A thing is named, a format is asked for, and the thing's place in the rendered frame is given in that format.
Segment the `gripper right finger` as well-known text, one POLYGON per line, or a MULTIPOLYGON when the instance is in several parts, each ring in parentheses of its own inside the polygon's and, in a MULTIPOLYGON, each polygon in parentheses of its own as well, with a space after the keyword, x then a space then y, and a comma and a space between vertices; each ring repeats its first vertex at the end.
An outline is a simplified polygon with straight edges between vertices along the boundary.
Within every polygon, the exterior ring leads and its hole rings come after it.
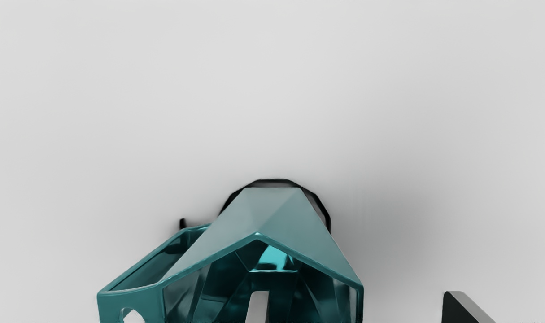
POLYGON ((442 323, 496 323, 464 292, 445 292, 442 323))

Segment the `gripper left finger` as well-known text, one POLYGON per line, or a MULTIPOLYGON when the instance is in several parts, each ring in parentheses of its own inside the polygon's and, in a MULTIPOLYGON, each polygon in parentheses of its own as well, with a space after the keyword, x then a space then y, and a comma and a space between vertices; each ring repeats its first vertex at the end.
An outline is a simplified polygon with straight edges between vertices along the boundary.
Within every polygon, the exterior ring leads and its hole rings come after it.
POLYGON ((270 323, 270 292, 253 292, 250 295, 245 323, 270 323))

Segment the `teal faceted mug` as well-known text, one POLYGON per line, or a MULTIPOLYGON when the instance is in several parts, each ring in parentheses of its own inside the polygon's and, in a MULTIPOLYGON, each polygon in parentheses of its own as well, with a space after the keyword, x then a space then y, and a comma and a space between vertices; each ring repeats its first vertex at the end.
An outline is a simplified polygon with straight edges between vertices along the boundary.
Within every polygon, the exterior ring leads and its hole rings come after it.
POLYGON ((364 286, 301 188, 244 188, 211 223, 181 229, 96 296, 99 323, 362 323, 364 286))

